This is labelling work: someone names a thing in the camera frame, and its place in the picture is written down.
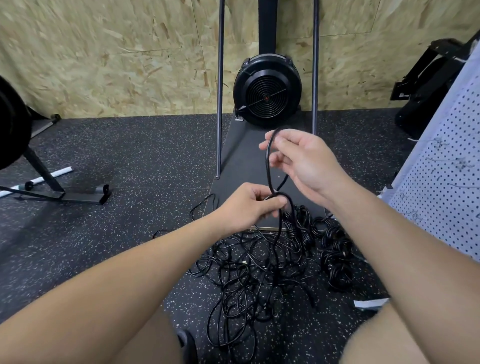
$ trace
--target round black fan housing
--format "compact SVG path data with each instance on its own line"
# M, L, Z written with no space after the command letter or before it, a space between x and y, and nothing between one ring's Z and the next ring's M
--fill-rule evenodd
M246 59L233 86L237 114L265 128L275 128L292 115L300 97L301 80L293 61L274 53Z
M15 162L27 149L32 118L22 98L0 76L0 169Z

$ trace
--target forearm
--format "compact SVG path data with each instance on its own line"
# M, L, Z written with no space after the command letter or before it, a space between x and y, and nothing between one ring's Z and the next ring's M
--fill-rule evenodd
M218 240L213 214L61 284L0 325L2 363L103 363Z
M433 362L478 358L480 266L426 233L353 181L332 194L332 212L377 272Z

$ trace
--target fan grille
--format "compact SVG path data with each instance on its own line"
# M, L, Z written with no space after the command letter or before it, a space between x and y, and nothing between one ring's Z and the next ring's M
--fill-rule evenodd
M280 79L265 75L249 85L246 100L252 114L259 118L273 118L287 106L288 92Z

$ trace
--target black shoe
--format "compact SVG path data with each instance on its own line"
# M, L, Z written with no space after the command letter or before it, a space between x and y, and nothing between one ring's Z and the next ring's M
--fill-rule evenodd
M182 329L177 330L177 336L183 353L183 364L198 364L197 347L192 334Z

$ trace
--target person's right arm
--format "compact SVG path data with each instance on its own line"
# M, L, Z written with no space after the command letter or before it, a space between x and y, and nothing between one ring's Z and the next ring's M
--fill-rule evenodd
M265 150L272 132L260 144ZM355 183L324 141L297 130L275 138L270 164L328 208L372 265L432 363L480 358L480 264L408 221Z

